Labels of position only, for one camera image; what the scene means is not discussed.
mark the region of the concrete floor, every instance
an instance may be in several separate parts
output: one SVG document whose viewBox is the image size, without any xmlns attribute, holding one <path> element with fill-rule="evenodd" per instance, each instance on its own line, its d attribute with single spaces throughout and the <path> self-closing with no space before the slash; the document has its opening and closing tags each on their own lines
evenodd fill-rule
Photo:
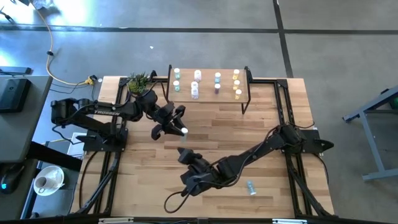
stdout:
<svg viewBox="0 0 398 224">
<path fill-rule="evenodd" d="M 58 10 L 44 13 L 50 24 L 60 26 L 277 28 L 272 0 L 54 2 Z M 42 26 L 30 7 L 9 1 L 0 2 L 0 7 L 2 4 L 17 23 Z M 279 0 L 279 4 L 285 29 L 398 29 L 398 2 L 393 0 Z M 7 24 L 2 17 L 0 22 Z M 286 77 L 278 34 L 94 31 L 54 32 L 56 57 L 51 70 L 56 76 L 79 82 L 90 75 L 151 70 L 165 75 L 171 63 L 200 68 L 248 65 L 255 77 Z M 316 126 L 322 138 L 335 143 L 324 159 L 336 214 L 395 223 L 398 177 L 362 181 L 361 175 L 376 171 L 376 165 L 362 125 L 357 121 L 345 124 L 341 117 L 398 84 L 398 36 L 287 34 L 286 43 L 293 76 L 305 79 Z M 0 65 L 32 67 L 34 75 L 46 75 L 49 46 L 48 32 L 2 30 Z M 58 139 L 50 130 L 49 103 L 68 97 L 90 98 L 91 89 L 79 89 L 72 95 L 51 91 L 35 141 Z M 66 136 L 76 131 L 81 130 L 62 130 Z M 398 167 L 396 151 L 386 157 L 388 166 Z"/>
</svg>

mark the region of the potted plant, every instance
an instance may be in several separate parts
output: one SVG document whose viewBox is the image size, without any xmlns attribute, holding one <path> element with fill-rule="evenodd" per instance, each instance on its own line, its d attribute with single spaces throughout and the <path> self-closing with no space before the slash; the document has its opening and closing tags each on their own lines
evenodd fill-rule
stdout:
<svg viewBox="0 0 398 224">
<path fill-rule="evenodd" d="M 127 86 L 129 87 L 130 93 L 141 96 L 146 91 L 148 82 L 149 79 L 145 72 L 141 74 L 132 73 Z"/>
</svg>

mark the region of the yellow cable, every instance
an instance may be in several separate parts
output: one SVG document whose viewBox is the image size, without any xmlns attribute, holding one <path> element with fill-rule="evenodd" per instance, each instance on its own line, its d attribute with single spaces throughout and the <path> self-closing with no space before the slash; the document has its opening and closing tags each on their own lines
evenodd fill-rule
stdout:
<svg viewBox="0 0 398 224">
<path fill-rule="evenodd" d="M 45 19 L 44 19 L 44 17 L 42 16 L 42 14 L 41 14 L 41 13 L 39 12 L 39 10 L 36 8 L 36 6 L 33 5 L 33 7 L 35 8 L 35 10 L 36 10 L 36 12 L 38 13 L 38 15 L 40 16 L 40 18 L 42 18 L 42 20 L 43 20 L 45 26 L 47 27 L 47 29 L 48 29 L 49 32 L 50 32 L 50 36 L 51 36 L 51 47 L 50 47 L 49 52 L 52 53 L 54 38 L 53 38 L 53 36 L 52 36 L 51 29 L 50 29 L 49 25 L 47 24 L 47 22 L 45 21 Z M 50 71 L 50 55 L 49 55 L 49 54 L 47 54 L 46 69 L 47 69 L 47 73 L 48 73 L 53 79 L 55 79 L 55 80 L 58 81 L 58 82 L 62 82 L 62 83 L 64 83 L 64 84 L 67 84 L 67 85 L 74 85 L 74 86 L 77 86 L 77 85 L 86 85 L 86 84 L 92 85 L 92 84 L 91 84 L 92 80 L 91 80 L 90 78 L 87 79 L 85 82 L 81 82 L 81 83 L 69 83 L 69 82 L 65 82 L 65 81 L 63 81 L 63 80 L 61 80 L 61 79 L 55 77 L 55 76 L 51 73 L 51 71 Z"/>
</svg>

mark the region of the plastic vial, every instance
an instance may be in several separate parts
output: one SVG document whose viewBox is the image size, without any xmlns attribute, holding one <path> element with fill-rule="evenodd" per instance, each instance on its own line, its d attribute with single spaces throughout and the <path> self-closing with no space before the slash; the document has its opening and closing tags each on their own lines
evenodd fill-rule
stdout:
<svg viewBox="0 0 398 224">
<path fill-rule="evenodd" d="M 174 75 L 176 80 L 179 80 L 181 78 L 181 73 L 179 68 L 174 69 Z"/>
<path fill-rule="evenodd" d="M 180 91 L 180 82 L 179 81 L 174 81 L 173 85 L 174 85 L 175 91 Z"/>
<path fill-rule="evenodd" d="M 238 79 L 238 76 L 239 76 L 239 69 L 235 69 L 235 70 L 234 70 L 234 75 L 232 76 L 232 79 L 233 79 L 233 80 L 237 80 L 237 79 Z"/>
<path fill-rule="evenodd" d="M 216 72 L 216 73 L 215 73 L 214 82 L 215 82 L 215 83 L 220 83 L 220 81 L 221 81 L 221 73 L 220 73 L 220 72 Z"/>
<path fill-rule="evenodd" d="M 187 128 L 182 128 L 181 132 L 182 132 L 182 134 L 184 134 L 184 136 L 181 136 L 181 142 L 185 142 L 187 140 L 188 129 Z"/>
<path fill-rule="evenodd" d="M 195 82 L 200 82 L 200 80 L 201 80 L 201 71 L 200 70 L 195 70 L 195 73 L 193 74 L 193 79 Z"/>
<path fill-rule="evenodd" d="M 198 90 L 198 88 L 192 88 L 191 89 L 191 96 L 192 96 L 192 99 L 194 99 L 194 100 L 199 99 L 199 90 Z"/>
<path fill-rule="evenodd" d="M 239 81 L 239 80 L 235 80 L 235 81 L 234 81 L 234 87 L 233 87 L 233 90 L 237 90 L 237 89 L 238 89 L 238 87 L 239 87 L 239 84 L 241 84 L 241 81 Z"/>
<path fill-rule="evenodd" d="M 199 84 L 197 82 L 191 82 L 191 88 L 199 89 Z"/>
<path fill-rule="evenodd" d="M 214 85 L 214 93 L 218 94 L 220 92 L 220 88 L 221 88 L 221 85 L 219 83 L 216 83 Z"/>
<path fill-rule="evenodd" d="M 254 189 L 253 182 L 251 180 L 248 180 L 248 190 L 249 190 L 249 195 L 255 195 L 257 192 Z"/>
<path fill-rule="evenodd" d="M 236 90 L 235 91 L 235 100 L 238 100 L 242 95 L 242 90 Z"/>
</svg>

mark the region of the wooden table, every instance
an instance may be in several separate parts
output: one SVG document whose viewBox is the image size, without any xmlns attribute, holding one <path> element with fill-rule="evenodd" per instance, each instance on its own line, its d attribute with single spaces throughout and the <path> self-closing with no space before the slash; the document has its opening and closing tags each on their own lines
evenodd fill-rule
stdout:
<svg viewBox="0 0 398 224">
<path fill-rule="evenodd" d="M 304 80 L 291 78 L 287 81 L 296 124 L 312 124 Z M 119 77 L 104 77 L 99 100 L 115 101 L 118 83 Z M 157 103 L 164 105 L 161 87 L 158 85 L 154 90 L 159 97 Z M 129 138 L 119 167 L 112 216 L 294 217 L 285 157 L 279 151 L 247 166 L 234 187 L 210 189 L 190 197 L 174 214 L 168 214 L 163 209 L 166 197 L 184 188 L 180 175 L 187 167 L 177 162 L 177 147 L 194 149 L 212 162 L 223 156 L 240 154 L 262 141 L 268 130 L 279 124 L 272 85 L 251 85 L 251 97 L 252 105 L 245 115 L 241 114 L 240 105 L 235 104 L 184 103 L 187 109 L 182 120 L 190 131 L 185 143 L 181 143 L 178 136 L 169 135 L 153 141 L 150 131 L 155 123 L 145 116 L 139 122 L 128 122 Z M 109 116 L 95 115 L 95 118 L 102 122 L 111 121 Z M 82 170 L 89 155 L 85 156 Z M 84 202 L 98 185 L 103 156 L 104 153 L 99 152 L 87 169 L 83 184 Z M 309 189 L 328 212 L 334 213 L 322 163 L 310 154 L 303 154 L 302 157 Z M 257 191 L 255 196 L 248 195 L 247 180 L 253 181 Z M 79 188 L 78 184 L 72 212 L 78 208 Z M 104 192 L 102 208 L 107 189 Z M 304 211 L 299 190 L 298 196 L 300 208 Z M 181 201 L 179 196 L 170 199 L 168 209 L 174 209 Z"/>
</svg>

